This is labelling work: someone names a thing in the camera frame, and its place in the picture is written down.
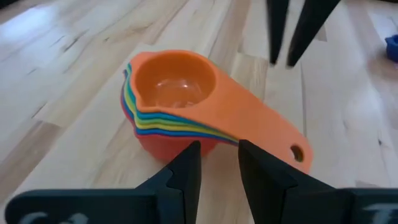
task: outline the hanging hole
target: hanging hole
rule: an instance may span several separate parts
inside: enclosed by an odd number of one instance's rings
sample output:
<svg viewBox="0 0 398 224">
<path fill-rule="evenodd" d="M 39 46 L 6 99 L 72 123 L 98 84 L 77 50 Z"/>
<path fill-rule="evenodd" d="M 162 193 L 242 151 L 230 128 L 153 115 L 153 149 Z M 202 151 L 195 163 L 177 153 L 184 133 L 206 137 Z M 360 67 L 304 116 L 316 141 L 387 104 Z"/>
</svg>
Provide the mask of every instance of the hanging hole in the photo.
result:
<svg viewBox="0 0 398 224">
<path fill-rule="evenodd" d="M 293 157 L 297 162 L 303 162 L 304 154 L 300 146 L 293 145 L 290 147 L 290 150 L 292 151 Z"/>
</svg>

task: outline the orange measuring cup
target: orange measuring cup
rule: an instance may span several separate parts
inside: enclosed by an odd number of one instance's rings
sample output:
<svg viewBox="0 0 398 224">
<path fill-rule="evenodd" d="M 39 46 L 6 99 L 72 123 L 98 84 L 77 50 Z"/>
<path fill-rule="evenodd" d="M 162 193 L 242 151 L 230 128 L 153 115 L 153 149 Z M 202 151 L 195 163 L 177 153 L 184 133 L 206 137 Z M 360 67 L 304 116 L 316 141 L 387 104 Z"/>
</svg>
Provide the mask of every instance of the orange measuring cup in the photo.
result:
<svg viewBox="0 0 398 224">
<path fill-rule="evenodd" d="M 142 52 L 131 65 L 130 84 L 141 113 L 196 121 L 309 172 L 313 153 L 305 137 L 207 58 L 186 50 Z"/>
</svg>

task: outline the wooden floor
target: wooden floor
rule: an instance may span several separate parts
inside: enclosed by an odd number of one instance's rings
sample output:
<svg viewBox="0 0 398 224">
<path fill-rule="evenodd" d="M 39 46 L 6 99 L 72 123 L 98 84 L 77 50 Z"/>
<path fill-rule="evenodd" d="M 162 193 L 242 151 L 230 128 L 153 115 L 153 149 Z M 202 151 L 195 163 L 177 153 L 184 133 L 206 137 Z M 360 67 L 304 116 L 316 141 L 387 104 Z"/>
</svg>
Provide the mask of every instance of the wooden floor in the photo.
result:
<svg viewBox="0 0 398 224">
<path fill-rule="evenodd" d="M 312 176 L 398 187 L 398 68 L 384 58 L 398 4 L 341 2 L 287 70 L 303 0 L 290 2 L 275 67 L 265 0 L 25 0 L 0 11 L 1 207 L 28 189 L 135 187 L 156 173 L 163 164 L 118 97 L 126 61 L 160 49 L 209 57 L 290 120 L 313 146 Z M 198 223 L 252 223 L 235 147 L 203 159 Z"/>
</svg>

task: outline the hardwood floor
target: hardwood floor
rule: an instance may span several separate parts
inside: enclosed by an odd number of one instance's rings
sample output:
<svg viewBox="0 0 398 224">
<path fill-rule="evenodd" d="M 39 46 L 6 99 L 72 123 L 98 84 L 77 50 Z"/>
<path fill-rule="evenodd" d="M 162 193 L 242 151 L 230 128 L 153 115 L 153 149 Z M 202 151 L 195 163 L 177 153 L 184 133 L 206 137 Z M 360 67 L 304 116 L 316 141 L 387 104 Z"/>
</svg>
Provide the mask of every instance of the hardwood floor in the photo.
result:
<svg viewBox="0 0 398 224">
<path fill-rule="evenodd" d="M 227 71 L 306 137 L 311 175 L 334 187 L 398 187 L 398 66 L 384 38 L 398 4 L 339 3 L 286 69 L 303 0 L 291 1 L 279 64 L 264 0 L 25 0 L 0 11 L 0 204 L 38 188 L 135 187 L 162 166 L 119 105 L 127 61 L 187 49 Z M 203 158 L 198 223 L 252 223 L 235 147 Z"/>
</svg>

